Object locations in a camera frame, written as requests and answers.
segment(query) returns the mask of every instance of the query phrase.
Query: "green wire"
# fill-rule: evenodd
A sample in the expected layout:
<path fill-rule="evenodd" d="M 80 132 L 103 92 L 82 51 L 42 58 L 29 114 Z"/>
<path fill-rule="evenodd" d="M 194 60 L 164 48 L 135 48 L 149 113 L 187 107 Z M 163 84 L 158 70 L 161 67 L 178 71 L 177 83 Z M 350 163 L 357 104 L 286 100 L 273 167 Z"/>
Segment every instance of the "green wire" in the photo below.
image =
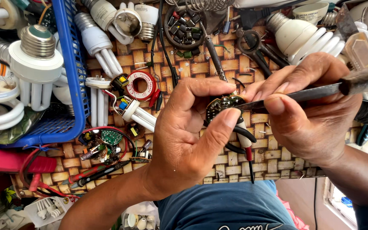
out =
<path fill-rule="evenodd" d="M 229 52 L 229 50 L 224 45 L 214 45 L 214 46 L 221 46 L 221 47 L 223 47 L 225 50 L 227 50 Z"/>

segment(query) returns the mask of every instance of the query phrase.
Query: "wooden handle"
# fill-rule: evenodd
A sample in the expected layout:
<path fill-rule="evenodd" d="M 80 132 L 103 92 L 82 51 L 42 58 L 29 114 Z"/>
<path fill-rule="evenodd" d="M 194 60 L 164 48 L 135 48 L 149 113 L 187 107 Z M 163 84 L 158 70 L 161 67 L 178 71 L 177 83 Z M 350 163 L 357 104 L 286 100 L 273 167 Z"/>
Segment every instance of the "wooden handle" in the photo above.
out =
<path fill-rule="evenodd" d="M 348 76 L 340 79 L 340 81 L 343 83 L 339 89 L 344 95 L 368 92 L 368 68 L 351 72 Z"/>

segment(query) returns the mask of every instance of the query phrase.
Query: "blue t-shirt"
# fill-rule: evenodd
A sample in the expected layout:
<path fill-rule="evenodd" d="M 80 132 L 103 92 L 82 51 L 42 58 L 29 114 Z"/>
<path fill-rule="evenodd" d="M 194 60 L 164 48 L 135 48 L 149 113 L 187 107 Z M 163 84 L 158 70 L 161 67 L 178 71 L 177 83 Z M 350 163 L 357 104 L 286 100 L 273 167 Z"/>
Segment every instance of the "blue t-shirt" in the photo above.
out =
<path fill-rule="evenodd" d="M 157 204 L 161 230 L 296 230 L 273 180 L 196 185 Z M 368 230 L 368 209 L 356 218 Z"/>

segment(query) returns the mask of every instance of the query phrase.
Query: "finger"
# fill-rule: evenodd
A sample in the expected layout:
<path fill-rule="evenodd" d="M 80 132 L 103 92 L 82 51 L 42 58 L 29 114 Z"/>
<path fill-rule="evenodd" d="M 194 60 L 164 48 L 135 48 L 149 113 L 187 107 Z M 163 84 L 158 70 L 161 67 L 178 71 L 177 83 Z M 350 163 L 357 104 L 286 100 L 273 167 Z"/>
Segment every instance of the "finger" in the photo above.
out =
<path fill-rule="evenodd" d="M 335 83 L 349 72 L 349 69 L 332 55 L 323 52 L 310 54 L 284 79 L 275 93 L 297 92 L 313 83 Z"/>
<path fill-rule="evenodd" d="M 274 72 L 266 79 L 265 83 L 259 87 L 258 92 L 253 98 L 254 101 L 263 100 L 267 96 L 271 95 L 286 79 L 286 77 L 293 72 L 296 65 L 285 66 L 281 70 Z"/>
<path fill-rule="evenodd" d="M 310 129 L 311 123 L 302 107 L 283 94 L 272 94 L 264 100 L 271 118 L 271 126 L 283 136 L 299 138 Z"/>
<path fill-rule="evenodd" d="M 208 125 L 199 142 L 194 145 L 193 152 L 201 154 L 199 157 L 206 163 L 214 159 L 228 143 L 240 115 L 241 111 L 236 108 L 220 112 Z"/>
<path fill-rule="evenodd" d="M 164 110 L 179 114 L 188 111 L 193 106 L 196 97 L 229 94 L 235 90 L 236 84 L 217 79 L 185 78 L 174 88 Z"/>
<path fill-rule="evenodd" d="M 246 86 L 239 96 L 241 96 L 246 102 L 252 102 L 252 99 L 258 92 L 259 87 L 261 87 L 264 82 L 265 81 L 256 81 L 249 86 Z"/>

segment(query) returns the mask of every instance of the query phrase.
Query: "blue capacitor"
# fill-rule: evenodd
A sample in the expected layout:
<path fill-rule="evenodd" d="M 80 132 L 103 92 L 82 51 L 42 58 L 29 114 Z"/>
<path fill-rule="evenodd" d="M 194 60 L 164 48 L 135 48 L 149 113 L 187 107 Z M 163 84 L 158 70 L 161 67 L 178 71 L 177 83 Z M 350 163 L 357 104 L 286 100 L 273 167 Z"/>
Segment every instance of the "blue capacitor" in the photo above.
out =
<path fill-rule="evenodd" d="M 121 108 L 122 110 L 124 110 L 127 107 L 127 103 L 125 102 L 121 102 L 119 105 L 119 108 Z"/>

